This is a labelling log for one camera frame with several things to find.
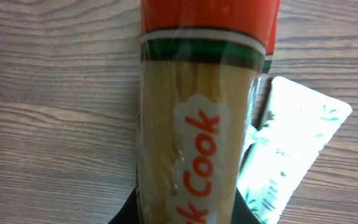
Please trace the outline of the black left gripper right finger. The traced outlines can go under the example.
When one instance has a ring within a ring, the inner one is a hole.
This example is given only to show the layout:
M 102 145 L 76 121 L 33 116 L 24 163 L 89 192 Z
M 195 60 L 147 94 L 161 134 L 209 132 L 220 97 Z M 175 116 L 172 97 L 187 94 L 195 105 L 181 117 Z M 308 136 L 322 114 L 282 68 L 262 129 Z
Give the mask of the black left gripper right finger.
M 256 216 L 246 205 L 240 191 L 236 189 L 231 224 L 260 224 Z

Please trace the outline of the orange spaghetti pasta packet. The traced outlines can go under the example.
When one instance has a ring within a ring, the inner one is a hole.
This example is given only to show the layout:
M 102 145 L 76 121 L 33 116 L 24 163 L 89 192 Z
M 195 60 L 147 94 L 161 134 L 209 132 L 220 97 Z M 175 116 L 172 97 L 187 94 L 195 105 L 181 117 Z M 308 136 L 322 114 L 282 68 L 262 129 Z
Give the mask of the orange spaghetti pasta packet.
M 279 0 L 144 0 L 136 194 L 143 223 L 230 223 Z

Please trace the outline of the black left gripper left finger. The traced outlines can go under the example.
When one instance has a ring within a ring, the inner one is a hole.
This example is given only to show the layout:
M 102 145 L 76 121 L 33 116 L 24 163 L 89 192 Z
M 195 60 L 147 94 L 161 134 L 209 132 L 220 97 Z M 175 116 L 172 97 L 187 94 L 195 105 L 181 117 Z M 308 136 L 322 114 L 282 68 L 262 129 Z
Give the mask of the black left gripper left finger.
M 132 190 L 120 211 L 108 224 L 140 224 L 136 188 Z

